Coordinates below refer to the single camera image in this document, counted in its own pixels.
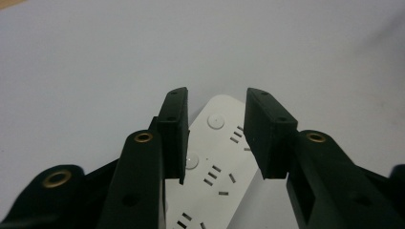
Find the white power strip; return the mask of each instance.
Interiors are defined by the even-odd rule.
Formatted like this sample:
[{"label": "white power strip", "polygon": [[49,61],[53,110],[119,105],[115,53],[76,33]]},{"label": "white power strip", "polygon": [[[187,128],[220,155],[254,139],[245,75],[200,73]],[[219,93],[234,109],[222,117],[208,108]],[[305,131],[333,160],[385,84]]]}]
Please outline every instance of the white power strip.
[{"label": "white power strip", "polygon": [[167,229],[227,228],[257,171],[244,116],[244,103],[217,95],[193,122],[184,185],[166,180]]}]

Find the white surface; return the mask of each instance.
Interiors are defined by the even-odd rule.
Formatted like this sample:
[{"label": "white surface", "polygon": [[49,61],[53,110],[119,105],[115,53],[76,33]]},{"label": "white surface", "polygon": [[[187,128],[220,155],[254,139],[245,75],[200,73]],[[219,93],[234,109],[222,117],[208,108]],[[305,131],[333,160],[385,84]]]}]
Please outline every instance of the white surface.
[{"label": "white surface", "polygon": [[[213,115],[226,123],[221,129],[207,123]],[[200,163],[186,170],[183,185],[166,180],[168,229],[183,229],[183,225],[202,229],[202,223],[206,229],[228,228],[258,169],[240,130],[244,120],[245,103],[228,95],[211,98],[196,117],[190,126],[187,153],[196,154]]]},{"label": "white surface", "polygon": [[[404,15],[403,0],[31,0],[1,10],[0,218],[41,171],[91,172],[117,158],[181,86],[191,116],[216,94],[268,91],[300,130],[332,135],[386,176],[405,162]],[[274,184],[255,177],[231,228],[291,228]]]}]

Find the electrical outlet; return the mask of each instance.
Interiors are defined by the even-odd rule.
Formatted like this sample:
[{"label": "electrical outlet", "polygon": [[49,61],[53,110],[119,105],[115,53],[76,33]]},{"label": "electrical outlet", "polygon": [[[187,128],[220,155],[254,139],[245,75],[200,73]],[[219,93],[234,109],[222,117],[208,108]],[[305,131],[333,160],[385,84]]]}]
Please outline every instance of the electrical outlet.
[{"label": "electrical outlet", "polygon": [[190,127],[184,184],[166,180],[166,228],[225,229],[257,164],[244,136],[245,104],[217,95]]}]

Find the screw hole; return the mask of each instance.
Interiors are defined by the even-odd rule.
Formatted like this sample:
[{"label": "screw hole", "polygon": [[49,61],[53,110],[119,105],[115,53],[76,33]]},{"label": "screw hole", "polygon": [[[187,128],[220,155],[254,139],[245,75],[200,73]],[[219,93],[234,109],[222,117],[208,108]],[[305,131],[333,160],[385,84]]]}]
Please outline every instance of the screw hole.
[{"label": "screw hole", "polygon": [[317,133],[308,133],[307,138],[311,141],[319,143],[325,142],[327,140],[323,135],[319,135]]},{"label": "screw hole", "polygon": [[45,188],[55,188],[71,179],[72,173],[69,170],[60,170],[47,176],[42,185]]},{"label": "screw hole", "polygon": [[152,140],[152,138],[153,138],[152,134],[142,133],[142,134],[139,134],[139,135],[135,136],[135,141],[137,141],[137,142],[148,142],[148,141]]}]

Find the white backdrop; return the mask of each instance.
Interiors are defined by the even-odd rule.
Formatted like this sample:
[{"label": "white backdrop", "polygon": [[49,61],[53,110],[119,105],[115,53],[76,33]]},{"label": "white backdrop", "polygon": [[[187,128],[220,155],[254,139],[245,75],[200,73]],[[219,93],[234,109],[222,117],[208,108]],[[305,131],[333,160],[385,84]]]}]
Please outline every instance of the white backdrop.
[{"label": "white backdrop", "polygon": [[[272,93],[358,165],[405,163],[403,0],[40,1],[0,11],[0,219],[57,164],[86,173],[165,94]],[[283,197],[274,193],[283,193]],[[229,228],[294,228],[285,181],[256,176]]]}]

